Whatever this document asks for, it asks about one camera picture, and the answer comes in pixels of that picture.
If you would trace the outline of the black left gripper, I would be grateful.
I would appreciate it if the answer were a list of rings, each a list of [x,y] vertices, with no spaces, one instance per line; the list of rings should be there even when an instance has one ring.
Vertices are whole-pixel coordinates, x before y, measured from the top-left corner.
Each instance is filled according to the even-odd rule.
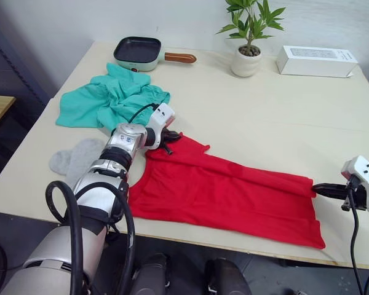
[[[180,140],[182,137],[182,133],[175,132],[173,130],[169,130],[167,127],[164,127],[161,131],[161,142],[160,145],[163,145],[164,150],[168,155],[172,155],[173,151],[169,148],[167,143],[172,143]]]

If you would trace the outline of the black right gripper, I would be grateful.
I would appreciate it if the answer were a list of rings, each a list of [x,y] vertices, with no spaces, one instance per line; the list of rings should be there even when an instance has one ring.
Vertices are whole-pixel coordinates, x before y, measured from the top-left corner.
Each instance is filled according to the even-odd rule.
[[[315,184],[312,190],[319,195],[331,199],[345,199],[345,210],[349,211],[352,208],[349,193],[352,194],[354,208],[362,211],[367,210],[367,191],[365,185],[367,182],[359,178],[357,175],[346,175],[346,185],[320,183]]]

